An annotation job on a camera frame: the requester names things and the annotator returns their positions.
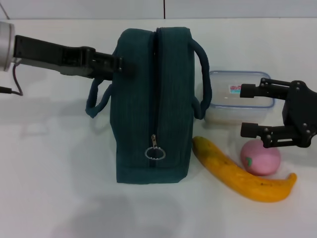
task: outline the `white wall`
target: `white wall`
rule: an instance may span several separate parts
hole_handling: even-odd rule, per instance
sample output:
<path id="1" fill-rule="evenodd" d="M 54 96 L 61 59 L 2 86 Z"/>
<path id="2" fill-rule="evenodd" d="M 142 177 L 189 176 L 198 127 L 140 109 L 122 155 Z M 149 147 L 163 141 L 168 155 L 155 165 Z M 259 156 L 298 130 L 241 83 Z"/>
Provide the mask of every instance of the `white wall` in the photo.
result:
<path id="1" fill-rule="evenodd" d="M 166 18 L 317 17 L 317 0 L 165 0 Z"/>
<path id="2" fill-rule="evenodd" d="M 10 19 L 163 18 L 162 0 L 0 0 Z"/>
<path id="3" fill-rule="evenodd" d="M 163 1 L 0 0 L 11 19 L 162 19 Z M 165 0 L 165 13 L 166 18 L 317 17 L 317 0 Z"/>

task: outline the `pink ball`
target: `pink ball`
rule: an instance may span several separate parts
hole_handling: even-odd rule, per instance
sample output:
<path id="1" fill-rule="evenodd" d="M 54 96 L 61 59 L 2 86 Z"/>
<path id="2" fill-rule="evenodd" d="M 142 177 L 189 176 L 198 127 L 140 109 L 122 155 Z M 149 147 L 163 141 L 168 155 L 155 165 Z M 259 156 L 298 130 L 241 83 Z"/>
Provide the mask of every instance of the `pink ball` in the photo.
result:
<path id="1" fill-rule="evenodd" d="M 253 175 L 265 176 L 275 173 L 281 164 L 277 148 L 264 148 L 261 140 L 250 140 L 244 144 L 240 159 L 246 171 Z"/>

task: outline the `green sticker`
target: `green sticker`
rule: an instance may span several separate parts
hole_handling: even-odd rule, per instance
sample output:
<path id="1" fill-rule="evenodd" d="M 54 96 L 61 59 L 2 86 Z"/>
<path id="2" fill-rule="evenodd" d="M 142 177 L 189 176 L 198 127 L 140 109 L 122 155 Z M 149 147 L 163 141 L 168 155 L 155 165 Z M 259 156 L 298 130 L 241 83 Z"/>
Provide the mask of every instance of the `green sticker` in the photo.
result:
<path id="1" fill-rule="evenodd" d="M 252 159 L 250 157 L 246 157 L 246 160 L 248 161 L 248 166 L 250 167 L 252 164 Z"/>

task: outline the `black cable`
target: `black cable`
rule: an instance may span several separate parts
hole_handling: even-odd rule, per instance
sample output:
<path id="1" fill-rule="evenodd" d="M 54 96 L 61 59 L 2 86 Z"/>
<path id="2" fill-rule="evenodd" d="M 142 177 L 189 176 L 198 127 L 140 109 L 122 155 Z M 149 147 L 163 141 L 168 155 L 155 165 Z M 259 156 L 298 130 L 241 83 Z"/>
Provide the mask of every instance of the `black cable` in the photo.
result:
<path id="1" fill-rule="evenodd" d="M 18 83 L 18 80 L 16 79 L 16 75 L 15 75 L 15 69 L 16 69 L 17 66 L 19 66 L 19 63 L 15 63 L 14 64 L 13 69 L 12 69 L 12 75 L 13 75 L 13 79 L 14 79 L 15 85 L 18 88 L 19 92 L 12 91 L 11 93 L 19 95 L 19 96 L 23 96 L 22 89 L 21 89 L 20 84 Z"/>

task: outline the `container lid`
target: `container lid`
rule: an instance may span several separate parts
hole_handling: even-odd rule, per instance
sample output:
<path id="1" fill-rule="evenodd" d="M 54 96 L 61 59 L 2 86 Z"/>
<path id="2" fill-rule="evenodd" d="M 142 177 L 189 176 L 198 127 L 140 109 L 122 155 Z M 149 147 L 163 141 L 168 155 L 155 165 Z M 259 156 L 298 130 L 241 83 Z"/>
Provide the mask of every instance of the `container lid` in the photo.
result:
<path id="1" fill-rule="evenodd" d="M 240 98 L 243 83 L 260 84 L 261 78 L 270 78 L 267 73 L 256 71 L 211 71 L 213 107 L 229 108 L 272 108 L 274 98 Z"/>

